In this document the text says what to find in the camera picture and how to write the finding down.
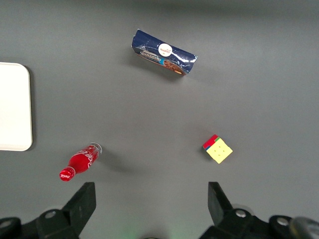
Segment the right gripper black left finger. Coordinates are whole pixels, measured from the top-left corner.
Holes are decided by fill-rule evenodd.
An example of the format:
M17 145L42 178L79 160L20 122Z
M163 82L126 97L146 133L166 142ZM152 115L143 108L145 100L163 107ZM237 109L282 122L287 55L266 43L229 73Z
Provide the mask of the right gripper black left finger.
M22 224L18 217L0 220L2 239L78 239L96 209L95 183L86 182L62 207Z

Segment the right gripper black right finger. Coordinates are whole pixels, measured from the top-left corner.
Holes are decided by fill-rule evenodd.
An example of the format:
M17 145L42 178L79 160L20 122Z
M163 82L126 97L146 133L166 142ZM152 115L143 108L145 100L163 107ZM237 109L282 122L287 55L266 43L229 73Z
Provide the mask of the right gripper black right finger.
M208 209L213 221L202 239L291 239L291 217L274 215L264 222L245 209L234 208L218 182L208 183Z

